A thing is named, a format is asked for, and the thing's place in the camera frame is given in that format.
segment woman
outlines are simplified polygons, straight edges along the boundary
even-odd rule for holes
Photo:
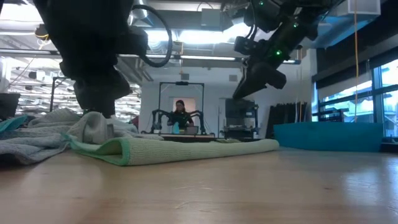
[[[187,126],[193,127],[194,125],[191,116],[185,111],[185,104],[182,100],[175,102],[175,111],[167,122],[167,125],[172,126],[176,122],[178,122],[180,129],[185,129]]]

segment folded towel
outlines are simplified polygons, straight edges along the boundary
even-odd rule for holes
[[[223,144],[219,142],[180,143],[141,138],[114,138],[102,145],[95,145],[79,142],[70,136],[65,137],[70,141],[70,147],[75,152],[118,166],[238,156],[273,151],[279,147],[279,143],[272,139]]]

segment wooden table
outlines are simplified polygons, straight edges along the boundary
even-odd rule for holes
[[[398,157],[279,151],[118,167],[66,152],[0,169],[0,223],[398,223]]]

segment teal bin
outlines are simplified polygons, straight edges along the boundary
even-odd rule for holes
[[[378,152],[382,124],[307,122],[274,126],[280,146],[316,151]]]

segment fabric pile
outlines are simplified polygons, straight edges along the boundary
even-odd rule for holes
[[[1,161],[15,159],[27,165],[54,156],[67,147],[68,141],[62,134],[90,144],[101,144],[115,137],[143,137],[134,125],[105,119],[97,112],[81,118],[68,109],[60,109],[32,120],[27,128],[16,129],[26,118],[21,116],[0,123]]]
[[[119,166],[237,156],[276,150],[271,139],[256,142],[180,143],[138,134],[132,124],[90,112],[82,118],[68,109],[53,111],[16,129],[24,117],[0,123],[0,161],[10,156],[22,164],[40,162],[66,148]]]

